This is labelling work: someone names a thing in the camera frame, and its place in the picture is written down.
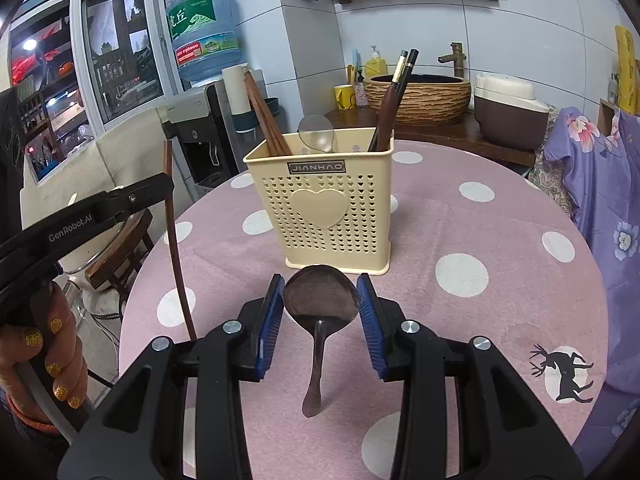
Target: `cup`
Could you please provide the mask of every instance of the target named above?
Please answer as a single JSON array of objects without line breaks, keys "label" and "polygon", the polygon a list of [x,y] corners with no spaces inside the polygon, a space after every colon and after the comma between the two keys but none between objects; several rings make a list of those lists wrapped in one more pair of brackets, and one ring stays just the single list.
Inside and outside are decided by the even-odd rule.
[{"label": "cup", "polygon": [[353,85],[334,86],[334,95],[338,110],[351,110],[356,107],[356,93]]}]

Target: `red bracelet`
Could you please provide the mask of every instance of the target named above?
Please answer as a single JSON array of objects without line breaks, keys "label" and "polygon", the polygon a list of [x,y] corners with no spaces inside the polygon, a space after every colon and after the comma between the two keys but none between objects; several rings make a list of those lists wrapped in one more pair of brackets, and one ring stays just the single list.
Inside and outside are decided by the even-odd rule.
[{"label": "red bracelet", "polygon": [[23,413],[20,412],[20,410],[18,410],[18,408],[16,408],[11,397],[6,396],[6,399],[9,402],[9,407],[11,408],[12,413],[16,417],[18,417],[23,424],[26,424],[30,428],[41,431],[43,433],[60,434],[60,432],[58,431],[58,428],[56,428],[53,424],[44,424],[42,422],[37,422],[36,420],[31,420],[30,418],[27,418]]}]

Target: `wooden countertop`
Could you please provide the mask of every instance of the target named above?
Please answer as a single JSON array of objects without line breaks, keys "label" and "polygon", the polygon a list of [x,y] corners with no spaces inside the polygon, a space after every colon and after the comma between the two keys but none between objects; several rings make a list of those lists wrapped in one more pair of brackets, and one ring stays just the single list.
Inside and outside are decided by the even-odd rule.
[{"label": "wooden countertop", "polygon": [[[369,107],[333,110],[327,113],[326,117],[332,122],[334,128],[367,128],[375,126],[378,120],[376,111]],[[432,142],[530,168],[536,161],[536,155],[533,152],[505,148],[484,140],[480,133],[480,126],[472,113],[465,114],[464,120],[460,123],[444,126],[408,126],[396,123],[395,134],[396,139]]]}]

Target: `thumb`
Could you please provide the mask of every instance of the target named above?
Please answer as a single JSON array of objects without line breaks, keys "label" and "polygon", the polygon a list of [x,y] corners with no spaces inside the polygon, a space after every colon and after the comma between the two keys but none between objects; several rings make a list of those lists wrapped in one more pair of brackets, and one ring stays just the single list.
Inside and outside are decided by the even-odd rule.
[{"label": "thumb", "polygon": [[42,334],[36,328],[0,326],[0,387],[11,397],[16,408],[33,420],[47,417],[27,392],[14,365],[36,357],[42,349]]}]

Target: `cream plastic basket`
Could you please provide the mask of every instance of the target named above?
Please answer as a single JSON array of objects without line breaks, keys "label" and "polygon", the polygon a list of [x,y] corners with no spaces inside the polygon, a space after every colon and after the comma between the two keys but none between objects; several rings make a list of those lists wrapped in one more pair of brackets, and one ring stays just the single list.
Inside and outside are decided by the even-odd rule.
[{"label": "cream plastic basket", "polygon": [[394,142],[386,152],[361,152],[373,132],[336,130],[335,153],[311,155],[298,134],[285,134],[291,152],[302,155],[270,157],[263,141],[243,159],[289,267],[326,264],[343,272],[388,271]]}]

